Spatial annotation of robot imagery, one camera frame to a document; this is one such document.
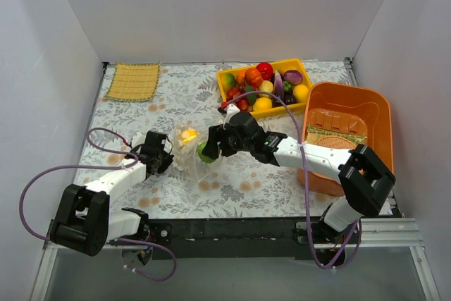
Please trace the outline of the fake purple eggplant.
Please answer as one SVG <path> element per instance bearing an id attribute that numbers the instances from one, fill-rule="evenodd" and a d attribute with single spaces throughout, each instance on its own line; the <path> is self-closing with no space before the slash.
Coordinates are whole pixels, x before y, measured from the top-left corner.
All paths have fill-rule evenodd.
<path id="1" fill-rule="evenodd" d="M 284 99 L 285 90 L 283 86 L 283 79 L 278 71 L 275 71 L 273 76 L 273 94 L 281 100 Z"/>

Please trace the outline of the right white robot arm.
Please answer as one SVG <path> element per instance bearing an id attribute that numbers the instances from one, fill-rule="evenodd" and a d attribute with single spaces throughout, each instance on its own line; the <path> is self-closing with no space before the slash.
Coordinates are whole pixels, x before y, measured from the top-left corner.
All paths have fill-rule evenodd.
<path id="1" fill-rule="evenodd" d="M 284 133 L 265 131 L 249 113 L 228 115 L 211 126 L 202 155 L 212 160 L 249 152 L 257 161 L 314 172 L 341 184 L 345 193 L 321 217 L 316 229 L 326 242 L 341 238 L 361 217 L 375 217 L 395 184 L 395 176 L 367 145 L 331 149 L 301 145 Z"/>

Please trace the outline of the clear dotted zip bag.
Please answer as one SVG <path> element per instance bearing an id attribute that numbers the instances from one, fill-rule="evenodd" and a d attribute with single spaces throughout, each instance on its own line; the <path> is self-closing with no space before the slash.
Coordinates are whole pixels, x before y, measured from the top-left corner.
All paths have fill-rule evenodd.
<path id="1" fill-rule="evenodd" d="M 198 136 L 190 143 L 183 144 L 180 141 L 180 133 L 188 128 L 196 130 Z M 194 184 L 211 177 L 221 166 L 222 158 L 213 160 L 202 155 L 207 138 L 205 130 L 198 130 L 191 125 L 181 123 L 175 127 L 173 166 Z"/>

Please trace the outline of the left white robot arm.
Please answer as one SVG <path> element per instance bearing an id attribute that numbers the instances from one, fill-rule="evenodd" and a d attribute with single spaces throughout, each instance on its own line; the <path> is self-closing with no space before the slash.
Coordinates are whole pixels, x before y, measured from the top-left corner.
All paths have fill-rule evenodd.
<path id="1" fill-rule="evenodd" d="M 137 133 L 131 148 L 138 157 L 136 164 L 132 156 L 125 156 L 118 170 L 85 185 L 69 185 L 51 225 L 50 241 L 91 257 L 119 238 L 145 243 L 151 234 L 148 214 L 128 207 L 112 213 L 110 208 L 133 186 L 162 174 L 172 164 L 173 155 L 165 150 L 168 142 L 163 133 Z"/>

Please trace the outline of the fake yellow pear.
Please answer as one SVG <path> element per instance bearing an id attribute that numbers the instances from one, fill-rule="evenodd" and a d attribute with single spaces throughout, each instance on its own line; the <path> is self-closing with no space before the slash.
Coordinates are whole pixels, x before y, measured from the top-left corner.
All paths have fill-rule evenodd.
<path id="1" fill-rule="evenodd" d="M 272 93 L 273 83 L 269 80 L 264 80 L 259 86 L 259 91 Z"/>

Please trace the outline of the fake purple onion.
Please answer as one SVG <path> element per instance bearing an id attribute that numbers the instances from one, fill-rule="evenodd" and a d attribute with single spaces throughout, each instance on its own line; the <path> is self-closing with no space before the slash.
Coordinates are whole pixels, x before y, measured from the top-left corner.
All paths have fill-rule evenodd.
<path id="1" fill-rule="evenodd" d="M 303 75 L 298 70 L 287 70 L 283 74 L 284 81 L 291 85 L 297 86 L 303 83 Z"/>

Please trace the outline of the fake green yellow mango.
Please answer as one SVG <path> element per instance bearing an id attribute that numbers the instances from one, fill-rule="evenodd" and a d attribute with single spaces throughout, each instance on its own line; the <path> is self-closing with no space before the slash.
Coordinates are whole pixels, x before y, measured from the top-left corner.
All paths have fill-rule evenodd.
<path id="1" fill-rule="evenodd" d="M 222 73 L 220 75 L 220 83 L 224 92 L 234 88 L 237 84 L 236 78 L 232 73 Z"/>

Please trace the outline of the fake red apple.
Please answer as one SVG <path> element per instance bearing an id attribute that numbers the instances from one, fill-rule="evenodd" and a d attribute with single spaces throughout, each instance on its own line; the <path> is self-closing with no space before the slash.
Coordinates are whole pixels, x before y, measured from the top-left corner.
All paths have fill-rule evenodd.
<path id="1" fill-rule="evenodd" d="M 274 75 L 273 66 L 268 62 L 261 62 L 256 66 L 263 80 L 271 80 Z"/>

